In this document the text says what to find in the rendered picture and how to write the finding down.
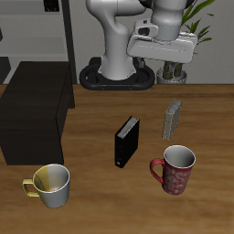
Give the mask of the red patterned mug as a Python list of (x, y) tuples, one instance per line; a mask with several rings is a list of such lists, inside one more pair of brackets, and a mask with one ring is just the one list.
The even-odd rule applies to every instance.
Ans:
[[(186, 188), (195, 162), (196, 156), (189, 148), (183, 145), (171, 145), (165, 149), (163, 159), (151, 161), (150, 171), (166, 193), (180, 195)], [(154, 171), (155, 165), (163, 167), (162, 176)]]

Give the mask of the yellow and white mug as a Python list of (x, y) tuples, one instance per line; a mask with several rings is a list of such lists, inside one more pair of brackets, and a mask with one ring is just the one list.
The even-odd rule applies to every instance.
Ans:
[(69, 181), (64, 165), (51, 164), (39, 168), (32, 179), (24, 179), (22, 187), (28, 197), (39, 197), (46, 207), (58, 208), (69, 199)]

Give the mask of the dark brown desk caddy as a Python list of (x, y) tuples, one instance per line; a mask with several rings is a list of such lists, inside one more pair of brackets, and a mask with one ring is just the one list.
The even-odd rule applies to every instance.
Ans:
[(63, 164), (61, 136), (75, 107), (67, 61), (24, 61), (0, 97), (0, 148), (8, 165)]

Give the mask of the black book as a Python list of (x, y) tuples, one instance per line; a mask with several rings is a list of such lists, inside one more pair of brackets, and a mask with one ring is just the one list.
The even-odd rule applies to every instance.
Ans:
[(130, 117), (115, 134), (114, 160), (115, 165), (124, 168), (138, 148), (140, 120)]

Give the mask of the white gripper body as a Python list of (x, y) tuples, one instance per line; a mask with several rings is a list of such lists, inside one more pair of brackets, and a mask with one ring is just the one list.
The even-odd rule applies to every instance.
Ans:
[(159, 41), (153, 37), (133, 34), (127, 53), (131, 57), (189, 63), (196, 45), (197, 36), (192, 33), (180, 32), (173, 41)]

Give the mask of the black items on shelf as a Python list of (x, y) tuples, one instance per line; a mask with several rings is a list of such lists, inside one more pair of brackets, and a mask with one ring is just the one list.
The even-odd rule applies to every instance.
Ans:
[(46, 12), (59, 11), (59, 0), (43, 0), (43, 4)]

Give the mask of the green pot plant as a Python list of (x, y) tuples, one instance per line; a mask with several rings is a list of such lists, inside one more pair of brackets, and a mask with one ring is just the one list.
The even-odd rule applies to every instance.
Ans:
[[(182, 14), (182, 26), (185, 26), (187, 28), (187, 33), (196, 33), (200, 19), (198, 19), (195, 23), (191, 23), (190, 26), (187, 25), (186, 22), (190, 20), (194, 15), (196, 15), (200, 10), (211, 5), (214, 2), (215, 0), (205, 0), (204, 2), (198, 4), (197, 0), (187, 0), (186, 11)], [(211, 40), (211, 37), (206, 37), (208, 29), (209, 26), (204, 27), (197, 34), (198, 44)], [(158, 84), (185, 84), (186, 72), (182, 70), (182, 67), (182, 63), (166, 61), (164, 66), (160, 68), (156, 73), (156, 82)]]

